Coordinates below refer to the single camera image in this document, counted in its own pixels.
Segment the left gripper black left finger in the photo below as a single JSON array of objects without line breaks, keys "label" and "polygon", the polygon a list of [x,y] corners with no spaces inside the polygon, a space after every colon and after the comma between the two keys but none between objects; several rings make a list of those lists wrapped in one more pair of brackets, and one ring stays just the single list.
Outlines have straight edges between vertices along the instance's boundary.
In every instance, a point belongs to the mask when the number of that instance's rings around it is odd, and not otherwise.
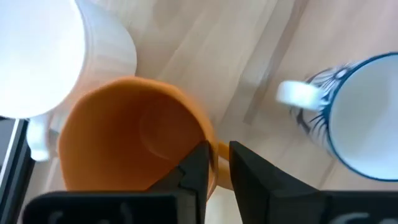
[{"label": "left gripper black left finger", "polygon": [[198,143],[171,171],[149,188],[156,195],[149,224],[204,224],[210,143]]}]

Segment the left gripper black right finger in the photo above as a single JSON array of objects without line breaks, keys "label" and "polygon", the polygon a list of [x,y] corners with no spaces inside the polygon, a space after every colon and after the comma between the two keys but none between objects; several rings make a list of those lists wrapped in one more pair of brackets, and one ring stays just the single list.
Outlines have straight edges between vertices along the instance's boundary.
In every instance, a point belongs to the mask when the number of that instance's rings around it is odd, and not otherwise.
[{"label": "left gripper black right finger", "polygon": [[229,168],[243,224],[321,224],[326,197],[237,141]]}]

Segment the orange plastic mug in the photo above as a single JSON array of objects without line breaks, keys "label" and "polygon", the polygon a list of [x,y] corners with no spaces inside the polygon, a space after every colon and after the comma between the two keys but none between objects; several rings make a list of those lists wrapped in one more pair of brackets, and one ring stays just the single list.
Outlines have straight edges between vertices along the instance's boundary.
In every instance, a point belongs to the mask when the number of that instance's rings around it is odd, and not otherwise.
[{"label": "orange plastic mug", "polygon": [[202,141],[208,188],[232,189],[229,149],[198,103],[176,86],[121,78],[80,98],[58,138],[68,190],[147,190]]}]

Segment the plain white mug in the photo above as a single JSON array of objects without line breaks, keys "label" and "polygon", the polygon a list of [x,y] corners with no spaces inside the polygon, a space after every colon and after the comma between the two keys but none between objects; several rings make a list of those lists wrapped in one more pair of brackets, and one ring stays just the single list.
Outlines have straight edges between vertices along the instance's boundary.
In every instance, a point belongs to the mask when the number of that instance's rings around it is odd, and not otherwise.
[{"label": "plain white mug", "polygon": [[0,116],[28,120],[35,161],[83,94],[136,67],[127,29],[91,0],[0,0]]}]

